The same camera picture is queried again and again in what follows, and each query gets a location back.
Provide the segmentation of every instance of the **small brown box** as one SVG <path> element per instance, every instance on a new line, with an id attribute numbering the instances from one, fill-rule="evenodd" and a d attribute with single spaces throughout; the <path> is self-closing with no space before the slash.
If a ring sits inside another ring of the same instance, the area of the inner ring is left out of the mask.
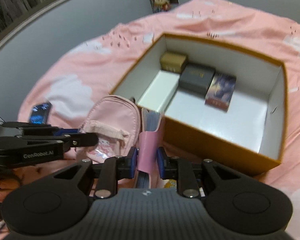
<path id="1" fill-rule="evenodd" d="M 168 52 L 168 51 L 165 52 L 160 58 L 162 70 L 167 70 L 179 74 L 183 72 L 187 62 L 188 62 L 187 55 Z"/>

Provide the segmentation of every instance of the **logo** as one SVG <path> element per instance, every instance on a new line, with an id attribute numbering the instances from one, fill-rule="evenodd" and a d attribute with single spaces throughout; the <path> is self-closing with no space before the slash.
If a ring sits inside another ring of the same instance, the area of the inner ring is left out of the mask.
<path id="1" fill-rule="evenodd" d="M 47 151 L 47 152 L 38 152 L 38 153 L 32 153 L 32 154 L 24 154 L 24 159 L 31 159 L 31 158 L 37 158 L 37 157 L 43 157 L 43 156 L 49 156 L 54 155 L 54 151 Z"/>

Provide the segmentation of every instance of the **metal bolt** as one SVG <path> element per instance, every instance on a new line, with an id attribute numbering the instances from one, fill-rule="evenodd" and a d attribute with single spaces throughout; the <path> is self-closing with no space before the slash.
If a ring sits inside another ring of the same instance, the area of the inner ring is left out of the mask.
<path id="1" fill-rule="evenodd" d="M 186 197 L 189 197 L 189 198 L 193 198 L 193 197 L 199 196 L 199 192 L 197 190 L 191 188 L 191 189 L 186 189 L 183 192 L 183 195 Z"/>
<path id="2" fill-rule="evenodd" d="M 150 190 L 145 190 L 145 191 L 142 192 L 142 194 L 144 196 L 149 196 L 149 195 L 151 195 L 151 191 Z"/>
<path id="3" fill-rule="evenodd" d="M 111 196 L 111 192 L 107 189 L 100 189 L 95 192 L 98 198 L 108 198 Z"/>

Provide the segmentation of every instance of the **bed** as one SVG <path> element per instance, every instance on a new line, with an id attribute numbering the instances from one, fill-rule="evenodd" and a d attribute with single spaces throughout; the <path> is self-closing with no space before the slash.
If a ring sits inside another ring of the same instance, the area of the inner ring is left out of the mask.
<path id="1" fill-rule="evenodd" d="M 18 116 L 26 122 L 31 107 L 50 101 L 49 123 L 77 128 L 91 107 L 106 96 L 130 66 L 163 32 L 220 39 L 265 53 L 285 63 L 289 85 L 289 119 L 282 164 L 258 179 L 286 193 L 293 203 L 287 232 L 300 239 L 300 24 L 226 0 L 192 0 L 168 13 L 153 14 L 86 41 L 63 55 L 25 98 Z M 75 161 L 24 170 L 24 182 Z"/>

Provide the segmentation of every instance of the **phone screen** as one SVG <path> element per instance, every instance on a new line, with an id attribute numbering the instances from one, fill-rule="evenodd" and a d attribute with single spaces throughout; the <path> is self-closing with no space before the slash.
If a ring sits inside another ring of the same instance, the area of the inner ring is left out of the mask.
<path id="1" fill-rule="evenodd" d="M 52 105 L 50 102 L 32 107 L 29 123 L 45 124 L 48 119 L 51 107 Z"/>

